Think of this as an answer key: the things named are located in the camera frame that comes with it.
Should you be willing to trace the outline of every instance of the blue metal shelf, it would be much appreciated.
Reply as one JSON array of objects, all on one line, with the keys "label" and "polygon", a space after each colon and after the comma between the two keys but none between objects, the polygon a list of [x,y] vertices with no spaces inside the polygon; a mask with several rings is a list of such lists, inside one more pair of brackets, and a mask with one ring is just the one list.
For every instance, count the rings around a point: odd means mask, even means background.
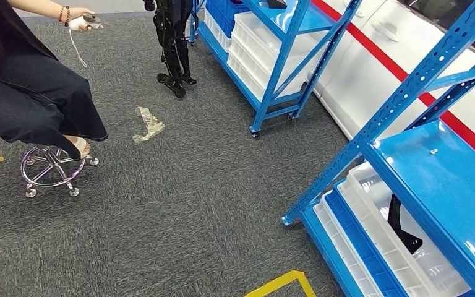
[{"label": "blue metal shelf", "polygon": [[[243,0],[243,3],[281,40],[286,36],[299,0],[286,0],[286,9],[268,8],[261,0]],[[330,30],[336,22],[310,4],[305,11],[298,33]]]},{"label": "blue metal shelf", "polygon": [[436,120],[362,154],[475,291],[475,151]]},{"label": "blue metal shelf", "polygon": [[343,293],[347,297],[363,297],[353,276],[350,274],[347,266],[343,262],[340,254],[334,247],[334,244],[327,236],[327,232],[321,225],[314,209],[312,207],[319,202],[317,199],[301,212],[301,221],[305,225],[307,232],[318,247],[323,259],[332,271],[332,274],[340,284]]},{"label": "blue metal shelf", "polygon": [[[276,59],[276,63],[273,66],[272,74],[268,80],[265,93],[261,100],[254,97],[248,88],[242,83],[239,77],[226,65],[228,54],[225,53],[221,46],[217,43],[212,33],[207,30],[207,27],[200,22],[199,33],[205,40],[207,46],[214,52],[217,60],[223,66],[225,71],[230,75],[232,80],[239,87],[241,92],[245,95],[250,102],[254,110],[256,111],[254,116],[254,122],[250,125],[249,129],[253,137],[259,135],[261,125],[264,120],[280,116],[282,114],[288,114],[289,119],[298,118],[301,114],[303,107],[309,99],[314,87],[322,75],[325,66],[330,60],[334,50],[338,46],[341,37],[345,33],[345,30],[352,20],[356,9],[359,7],[361,0],[351,0],[347,5],[344,16],[334,22],[329,16],[321,12],[310,0],[286,0],[286,9],[270,9],[267,7],[266,1],[260,0],[243,0],[243,3],[261,20],[272,32],[276,35],[280,41],[280,51]],[[327,34],[318,42],[317,46],[310,50],[310,53],[305,57],[299,65],[293,70],[284,82],[278,82],[285,67],[285,62],[289,56],[289,52],[292,49],[296,36],[298,34],[310,33],[316,31],[328,30]],[[194,40],[194,35],[190,35],[190,40]],[[325,50],[321,55],[317,66],[315,67],[308,83],[302,85],[301,91],[281,96],[283,90],[294,80],[294,78],[305,69],[305,66],[314,58],[314,56],[323,48]],[[278,109],[276,111],[269,112],[268,109],[271,106],[279,105],[287,101],[293,101],[293,104],[289,107]]]},{"label": "blue metal shelf", "polygon": [[[363,156],[472,288],[465,296],[475,295],[475,151],[439,120],[475,87],[475,65],[439,78],[474,41],[475,0],[281,221],[292,224]],[[451,84],[404,132],[375,141],[425,90]]]}]

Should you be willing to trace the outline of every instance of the crumpled plastic wrapper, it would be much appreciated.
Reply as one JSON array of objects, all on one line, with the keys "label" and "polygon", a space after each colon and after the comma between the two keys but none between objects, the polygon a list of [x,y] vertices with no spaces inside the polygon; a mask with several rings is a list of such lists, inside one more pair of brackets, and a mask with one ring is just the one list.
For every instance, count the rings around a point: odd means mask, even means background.
[{"label": "crumpled plastic wrapper", "polygon": [[138,116],[141,116],[141,118],[143,118],[143,122],[145,122],[145,125],[148,130],[148,134],[145,136],[137,134],[132,136],[132,139],[136,144],[151,139],[153,136],[155,136],[165,128],[163,122],[159,122],[159,120],[157,120],[157,118],[150,113],[150,110],[148,108],[137,107],[135,109],[135,113]]}]

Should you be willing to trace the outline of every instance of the woman's foot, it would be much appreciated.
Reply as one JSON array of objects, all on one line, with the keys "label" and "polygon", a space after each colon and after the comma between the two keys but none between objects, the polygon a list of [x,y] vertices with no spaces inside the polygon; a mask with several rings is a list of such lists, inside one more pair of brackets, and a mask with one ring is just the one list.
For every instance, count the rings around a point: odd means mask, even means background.
[{"label": "woman's foot", "polygon": [[81,137],[65,135],[66,139],[73,143],[81,154],[81,159],[85,158],[90,153],[90,144]]}]

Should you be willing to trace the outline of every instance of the blue plastic bin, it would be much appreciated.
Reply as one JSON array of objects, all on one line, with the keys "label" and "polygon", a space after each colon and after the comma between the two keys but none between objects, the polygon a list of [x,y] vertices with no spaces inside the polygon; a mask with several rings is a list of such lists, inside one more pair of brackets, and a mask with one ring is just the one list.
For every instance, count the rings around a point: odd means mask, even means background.
[{"label": "blue plastic bin", "polygon": [[394,273],[392,273],[382,255],[364,231],[347,202],[341,196],[338,185],[343,181],[339,181],[334,185],[333,191],[325,196],[325,201],[338,219],[383,295],[385,297],[407,297],[408,295],[398,279],[394,276]]},{"label": "blue plastic bin", "polygon": [[236,4],[230,0],[207,0],[207,10],[221,27],[227,37],[230,38],[234,30],[234,14],[247,12],[250,9],[245,4]]}]

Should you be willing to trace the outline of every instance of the bracelet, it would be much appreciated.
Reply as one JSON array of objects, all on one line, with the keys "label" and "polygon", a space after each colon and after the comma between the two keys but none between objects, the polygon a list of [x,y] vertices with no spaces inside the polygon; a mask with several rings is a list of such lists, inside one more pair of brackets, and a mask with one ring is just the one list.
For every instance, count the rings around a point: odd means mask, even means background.
[{"label": "bracelet", "polygon": [[68,27],[69,22],[70,22],[70,7],[67,5],[66,6],[66,22],[64,22],[64,26]]},{"label": "bracelet", "polygon": [[61,6],[61,13],[59,14],[59,22],[62,22],[62,12],[64,11],[64,6]]}]

